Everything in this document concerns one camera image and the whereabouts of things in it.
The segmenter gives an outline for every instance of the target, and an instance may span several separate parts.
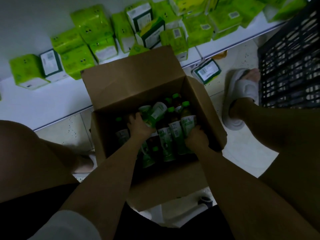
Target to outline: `person's right arm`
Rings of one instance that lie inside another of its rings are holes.
[[[320,234],[266,184],[209,148],[195,127],[186,145],[197,155],[235,239],[320,239]]]

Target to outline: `person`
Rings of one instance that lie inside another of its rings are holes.
[[[225,125],[239,129],[245,123],[262,144],[279,152],[259,179],[210,149],[198,125],[186,145],[198,157],[218,206],[181,228],[161,227],[126,204],[138,150],[153,133],[139,113],[130,117],[131,138],[81,184],[70,173],[81,164],[70,151],[39,139],[26,126],[0,121],[2,235],[31,240],[320,239],[319,110],[257,106],[252,99],[257,92],[251,92],[259,71],[236,77],[224,104]],[[241,88],[239,81],[252,87]],[[242,93],[234,92],[237,86]]]

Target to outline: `slipper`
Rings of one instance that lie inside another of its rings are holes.
[[[248,69],[239,69],[234,73],[223,104],[222,122],[226,128],[232,131],[238,131],[245,126],[244,121],[230,118],[229,110],[232,102],[240,98],[252,98],[254,101],[258,101],[259,98],[258,83],[251,80],[240,80],[247,71]]]
[[[96,155],[94,153],[89,153],[87,155],[82,155],[83,157],[88,157],[91,159],[91,161],[93,162],[93,168],[92,171],[95,170],[97,168],[97,159],[96,159]],[[89,175],[90,172],[83,172],[83,173],[73,173],[72,175],[75,178],[85,178]]]

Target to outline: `white sleeve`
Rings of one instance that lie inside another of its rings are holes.
[[[29,240],[101,240],[96,227],[82,215],[61,210],[55,213]]]

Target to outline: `open cardboard box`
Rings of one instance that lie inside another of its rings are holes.
[[[86,69],[82,78],[94,107],[91,133],[98,164],[118,148],[113,131],[115,117],[135,113],[138,107],[153,105],[177,92],[190,101],[210,147],[221,151],[226,145],[227,133],[204,85],[186,76],[170,46]],[[127,202],[138,211],[208,186],[194,154],[152,167],[134,172]]]

